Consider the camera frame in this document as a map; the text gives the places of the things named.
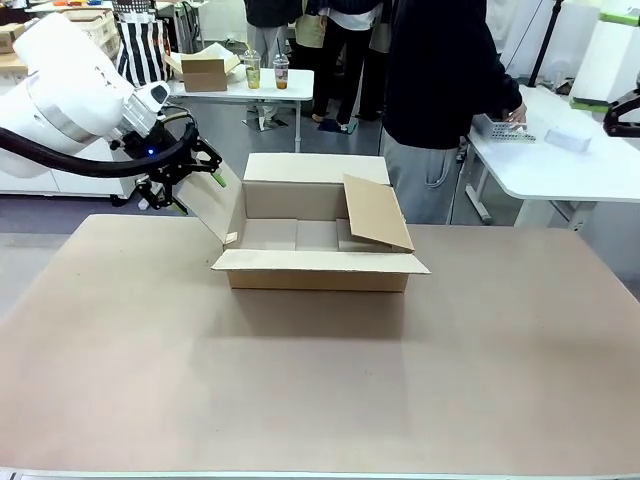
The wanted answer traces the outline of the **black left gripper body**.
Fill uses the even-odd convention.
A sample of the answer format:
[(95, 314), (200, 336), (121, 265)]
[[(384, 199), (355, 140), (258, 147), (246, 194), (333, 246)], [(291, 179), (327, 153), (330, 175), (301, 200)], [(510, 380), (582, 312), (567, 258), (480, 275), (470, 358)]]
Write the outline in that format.
[(196, 173), (196, 157), (189, 146), (172, 154), (166, 164), (152, 170), (142, 179), (144, 199), (166, 199), (166, 188), (172, 188)]

